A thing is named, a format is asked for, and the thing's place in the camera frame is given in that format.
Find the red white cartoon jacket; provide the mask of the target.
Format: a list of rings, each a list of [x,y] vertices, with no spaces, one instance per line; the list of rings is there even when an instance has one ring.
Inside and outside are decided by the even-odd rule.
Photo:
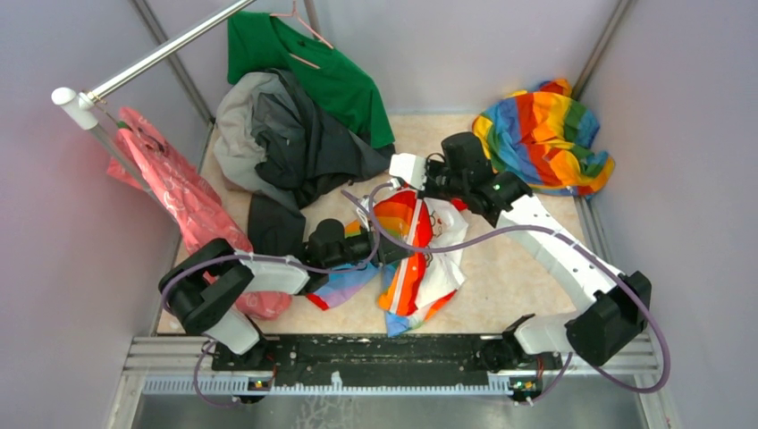
[[[451,202],[416,199],[412,190],[398,190],[375,204],[375,215],[385,230],[420,248],[447,248],[463,242],[469,227],[459,199]],[[444,253],[414,253],[398,262],[344,274],[330,274],[325,286],[307,294],[322,310],[337,307],[379,276],[382,291],[376,305],[384,311],[390,337],[420,327],[445,306],[466,282],[461,249]]]

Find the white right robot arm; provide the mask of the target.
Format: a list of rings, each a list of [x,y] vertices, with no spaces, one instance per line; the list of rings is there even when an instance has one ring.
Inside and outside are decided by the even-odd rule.
[[[461,200],[495,229],[510,229],[510,237],[568,294],[574,311],[524,315],[504,331],[509,365],[526,368],[538,354],[574,352],[603,366],[646,328],[638,306],[650,304],[650,280],[606,264],[565,231],[515,173],[493,171],[473,133],[446,138],[442,159],[419,157],[405,180],[427,197]]]

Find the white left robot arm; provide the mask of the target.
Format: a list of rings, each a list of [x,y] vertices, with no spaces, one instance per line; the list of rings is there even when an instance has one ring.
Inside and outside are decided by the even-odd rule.
[[[347,235],[336,219],[320,222],[299,257],[244,252],[229,241],[208,242],[158,283],[164,309],[184,331],[224,345],[248,370],[261,367],[268,347],[258,327],[235,307],[250,292],[286,296],[323,290],[338,274],[365,271],[412,256],[412,251],[371,228]]]

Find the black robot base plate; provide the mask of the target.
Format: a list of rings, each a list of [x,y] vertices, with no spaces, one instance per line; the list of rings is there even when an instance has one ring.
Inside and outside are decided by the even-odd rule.
[[[476,386],[500,371],[534,375],[561,365],[552,353],[513,357],[499,334],[279,334],[244,355],[218,345],[212,361],[218,372],[273,371],[287,387],[325,386],[334,373],[347,387]]]

